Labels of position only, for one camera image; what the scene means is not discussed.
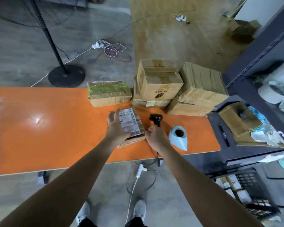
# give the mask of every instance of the standing fan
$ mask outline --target standing fan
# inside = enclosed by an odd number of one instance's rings
[[[0,18],[23,26],[40,27],[45,33],[59,63],[49,72],[48,80],[57,87],[78,87],[85,79],[85,71],[78,65],[63,64],[46,23],[56,26],[66,22],[75,12],[77,3],[78,0],[0,0]]]

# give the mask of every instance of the left hand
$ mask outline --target left hand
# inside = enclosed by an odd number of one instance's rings
[[[113,141],[116,145],[120,145],[131,135],[130,132],[125,132],[122,129],[119,113],[119,108],[116,111],[110,112],[107,117],[107,130],[105,133],[105,138]]]

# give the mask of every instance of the black pants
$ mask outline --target black pants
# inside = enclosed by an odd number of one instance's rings
[[[94,223],[88,219],[85,218],[83,221],[80,222],[79,227],[97,227],[94,225]],[[143,224],[143,221],[140,217],[135,217],[131,221],[127,222],[125,227],[147,227]]]

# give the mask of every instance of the hand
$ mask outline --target hand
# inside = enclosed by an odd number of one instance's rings
[[[171,147],[169,139],[164,131],[157,125],[150,126],[149,131],[145,131],[148,144],[156,152],[162,155],[162,152]]]
[[[131,133],[125,132],[122,129],[121,122],[119,119],[120,109],[110,112],[107,117],[107,130],[105,133],[105,138],[114,142],[114,144],[120,145],[125,139],[127,139]]]

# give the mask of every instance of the orange table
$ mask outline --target orange table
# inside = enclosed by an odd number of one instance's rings
[[[110,111],[131,103],[93,108],[86,88],[0,87],[0,175],[68,168],[104,137]],[[206,117],[166,115],[161,109],[137,108],[147,129],[151,113],[163,115],[162,129],[187,131],[188,151],[220,150]],[[146,140],[114,149],[108,163],[154,158]]]

